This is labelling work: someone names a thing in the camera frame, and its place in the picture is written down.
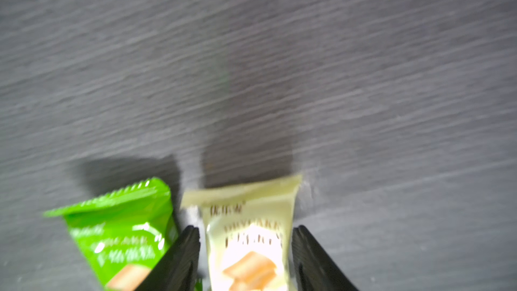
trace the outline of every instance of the snack wrapper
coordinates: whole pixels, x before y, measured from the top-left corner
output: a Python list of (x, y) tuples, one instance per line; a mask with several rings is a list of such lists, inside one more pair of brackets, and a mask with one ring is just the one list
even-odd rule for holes
[(301, 176), (188, 191), (206, 229), (212, 291), (286, 291), (288, 248)]
[(171, 191), (159, 178), (68, 207), (62, 216), (105, 290), (133, 291), (177, 237)]

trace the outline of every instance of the gray textured floor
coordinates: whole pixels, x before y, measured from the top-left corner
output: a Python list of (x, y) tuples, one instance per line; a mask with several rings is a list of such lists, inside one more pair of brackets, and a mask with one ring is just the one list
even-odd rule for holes
[(0, 0), (0, 288), (99, 290), (43, 210), (301, 171), (361, 290), (516, 290), (516, 2)]

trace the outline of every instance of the cake image on package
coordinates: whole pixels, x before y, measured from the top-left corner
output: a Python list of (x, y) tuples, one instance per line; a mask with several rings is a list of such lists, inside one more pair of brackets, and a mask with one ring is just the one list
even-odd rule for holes
[(151, 269), (142, 265), (128, 264), (106, 285), (117, 291), (134, 291), (149, 275)]
[(223, 273), (235, 279), (229, 291), (262, 290), (277, 275), (276, 268), (266, 256), (252, 251)]
[(186, 191), (206, 227), (212, 291), (288, 291), (288, 246), (301, 176)]

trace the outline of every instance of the plastic packaging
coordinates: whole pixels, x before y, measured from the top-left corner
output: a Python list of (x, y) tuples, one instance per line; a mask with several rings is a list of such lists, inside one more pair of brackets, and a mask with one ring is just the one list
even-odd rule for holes
[(185, 192), (199, 206), (213, 291), (285, 291), (288, 247), (301, 176)]
[(106, 290), (133, 291), (178, 237), (172, 210), (169, 187), (152, 178), (44, 216), (63, 217)]

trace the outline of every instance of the green snack package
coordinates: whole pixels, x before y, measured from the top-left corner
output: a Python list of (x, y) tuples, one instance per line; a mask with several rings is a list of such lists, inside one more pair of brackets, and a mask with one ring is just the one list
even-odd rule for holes
[(172, 210), (169, 187), (151, 178), (44, 216), (63, 217), (105, 290), (133, 291), (178, 237)]

